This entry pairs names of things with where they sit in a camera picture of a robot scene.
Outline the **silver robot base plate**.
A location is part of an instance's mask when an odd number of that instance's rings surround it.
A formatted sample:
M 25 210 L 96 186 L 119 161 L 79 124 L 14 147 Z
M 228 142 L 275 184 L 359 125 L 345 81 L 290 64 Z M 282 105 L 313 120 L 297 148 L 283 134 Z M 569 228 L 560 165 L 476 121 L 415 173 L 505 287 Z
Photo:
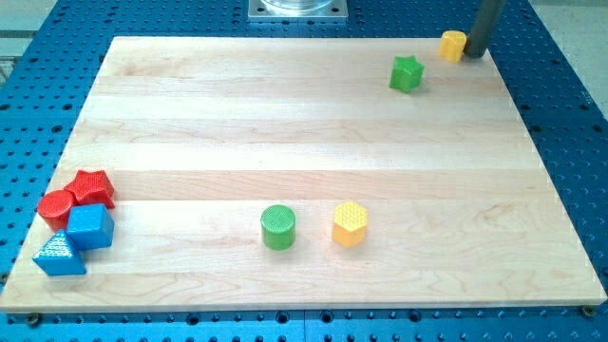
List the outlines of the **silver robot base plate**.
M 349 16 L 347 0 L 249 0 L 248 18 L 254 21 L 274 19 L 336 19 Z

